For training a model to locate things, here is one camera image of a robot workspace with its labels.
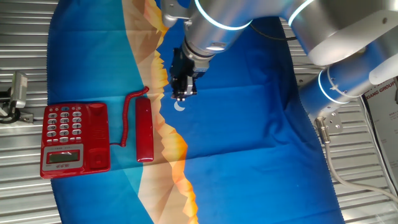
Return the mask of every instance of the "metal clamp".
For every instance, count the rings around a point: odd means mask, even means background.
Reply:
[[[324,122],[329,134],[339,134],[343,132],[343,124],[341,123],[337,110],[326,116]]]
[[[177,0],[162,0],[162,20],[166,27],[172,27],[178,19],[189,19],[190,13]]]

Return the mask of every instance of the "metal grid surface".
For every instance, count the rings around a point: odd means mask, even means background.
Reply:
[[[28,74],[25,111],[35,118],[34,124],[0,126],[0,224],[60,223],[50,182],[39,176],[47,104],[47,32],[56,6],[56,0],[0,0],[0,91],[10,87],[14,70]],[[286,35],[293,35],[286,22],[283,25]],[[303,85],[321,68],[310,63],[297,41],[289,45],[298,84]],[[347,180],[388,189],[361,102],[344,105],[339,112],[344,132],[331,137],[338,172]],[[385,196],[334,184],[347,223],[380,223],[381,215],[398,217]]]
[[[287,37],[294,36],[285,21],[282,25]],[[289,42],[298,85],[317,76],[323,67],[309,61],[297,40]],[[389,190],[385,169],[376,150],[363,104],[358,98],[338,110],[343,123],[341,134],[331,135],[331,155],[336,171],[345,180]],[[334,178],[333,184],[346,223],[398,223],[394,202],[380,193],[346,187]]]
[[[0,0],[0,91],[12,73],[28,74],[27,106],[33,124],[0,124],[0,223],[61,223],[49,180],[39,175],[40,140],[47,104],[47,33],[57,1]]]

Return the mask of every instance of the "label sticker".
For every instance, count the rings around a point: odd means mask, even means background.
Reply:
[[[22,77],[22,86],[27,87],[27,77]]]

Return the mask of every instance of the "blue cloth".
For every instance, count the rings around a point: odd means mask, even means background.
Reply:
[[[278,18],[254,25],[284,36]],[[167,69],[182,40],[178,22],[158,49]],[[120,1],[61,0],[47,66],[49,104],[107,103],[111,141],[118,142],[124,96],[142,89]],[[199,223],[344,223],[298,97],[286,42],[247,28],[211,61],[197,87],[198,95],[180,104],[183,112],[174,109],[171,88],[165,87],[160,113],[188,144],[185,175],[196,195]],[[111,148],[111,172],[52,180],[64,224],[152,223],[137,197],[142,167],[135,162],[134,113],[130,116],[131,148]]]

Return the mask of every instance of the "orange mountain pattern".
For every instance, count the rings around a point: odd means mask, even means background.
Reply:
[[[157,48],[168,31],[154,0],[122,0],[127,37],[142,82],[150,88],[155,161],[144,165],[138,196],[154,223],[198,223],[195,193],[184,174],[187,143],[160,114],[168,84]]]

